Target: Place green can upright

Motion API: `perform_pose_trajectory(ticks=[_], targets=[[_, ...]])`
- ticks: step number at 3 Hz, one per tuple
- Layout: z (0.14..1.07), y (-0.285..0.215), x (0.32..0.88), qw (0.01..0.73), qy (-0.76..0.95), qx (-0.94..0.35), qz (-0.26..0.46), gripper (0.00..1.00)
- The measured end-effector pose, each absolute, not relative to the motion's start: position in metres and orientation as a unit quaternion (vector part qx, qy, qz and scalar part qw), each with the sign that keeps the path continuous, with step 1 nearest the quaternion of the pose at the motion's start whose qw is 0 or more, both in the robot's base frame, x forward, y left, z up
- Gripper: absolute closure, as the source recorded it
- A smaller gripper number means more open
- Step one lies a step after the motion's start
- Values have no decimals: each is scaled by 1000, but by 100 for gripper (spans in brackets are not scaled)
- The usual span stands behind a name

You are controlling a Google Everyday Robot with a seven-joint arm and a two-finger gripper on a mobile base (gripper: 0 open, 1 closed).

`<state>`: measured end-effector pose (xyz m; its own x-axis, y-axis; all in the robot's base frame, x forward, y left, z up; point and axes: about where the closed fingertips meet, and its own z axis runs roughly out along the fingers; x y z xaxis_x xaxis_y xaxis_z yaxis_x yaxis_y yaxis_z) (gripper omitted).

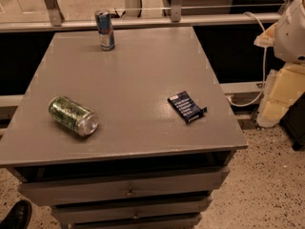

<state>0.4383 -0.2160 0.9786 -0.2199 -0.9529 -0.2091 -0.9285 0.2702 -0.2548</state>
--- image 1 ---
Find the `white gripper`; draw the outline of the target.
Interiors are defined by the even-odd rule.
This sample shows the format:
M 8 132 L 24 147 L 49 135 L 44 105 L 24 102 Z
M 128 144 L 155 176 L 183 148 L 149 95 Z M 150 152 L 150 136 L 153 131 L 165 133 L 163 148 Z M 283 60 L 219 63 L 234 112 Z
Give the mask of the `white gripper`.
M 274 55 L 284 62 L 305 63 L 305 0 L 294 0 L 277 24 L 261 33 L 254 44 L 261 48 L 274 46 Z

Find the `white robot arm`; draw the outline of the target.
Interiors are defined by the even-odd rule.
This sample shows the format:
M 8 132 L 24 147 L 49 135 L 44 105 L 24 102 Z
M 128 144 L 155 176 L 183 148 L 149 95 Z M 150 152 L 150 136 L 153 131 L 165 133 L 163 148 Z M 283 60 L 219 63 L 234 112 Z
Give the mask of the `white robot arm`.
M 284 62 L 279 71 L 268 74 L 258 108 L 257 124 L 269 128 L 305 93 L 305 0 L 294 0 L 254 44 L 273 47 L 274 56 Z

